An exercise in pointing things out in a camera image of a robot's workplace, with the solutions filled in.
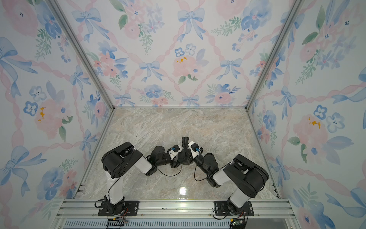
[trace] wall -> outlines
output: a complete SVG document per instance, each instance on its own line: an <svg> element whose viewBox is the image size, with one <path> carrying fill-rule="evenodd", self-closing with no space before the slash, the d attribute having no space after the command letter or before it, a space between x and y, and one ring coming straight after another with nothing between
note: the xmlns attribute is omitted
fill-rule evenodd
<svg viewBox="0 0 366 229"><path fill-rule="evenodd" d="M244 106L293 0L59 1L118 106Z"/></svg>
<svg viewBox="0 0 366 229"><path fill-rule="evenodd" d="M49 228L110 114L47 5L2 0L0 228Z"/></svg>
<svg viewBox="0 0 366 229"><path fill-rule="evenodd" d="M251 113L303 229L366 228L365 10L305 0Z"/></svg>

